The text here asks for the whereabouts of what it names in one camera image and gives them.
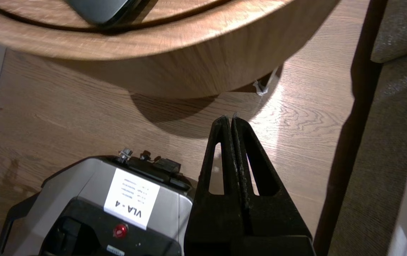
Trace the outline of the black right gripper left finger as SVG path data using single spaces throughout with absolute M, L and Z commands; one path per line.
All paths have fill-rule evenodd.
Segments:
M 245 233 L 243 218 L 249 165 L 241 155 L 236 120 L 221 116 L 210 128 L 184 237 L 186 256 L 231 255 L 232 241 Z M 210 193 L 216 146 L 221 147 L 223 194 Z

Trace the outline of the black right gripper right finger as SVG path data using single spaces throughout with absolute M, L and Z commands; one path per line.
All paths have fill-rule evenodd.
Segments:
M 312 235 L 273 167 L 252 126 L 233 117 L 231 134 L 239 179 L 242 216 L 249 235 Z

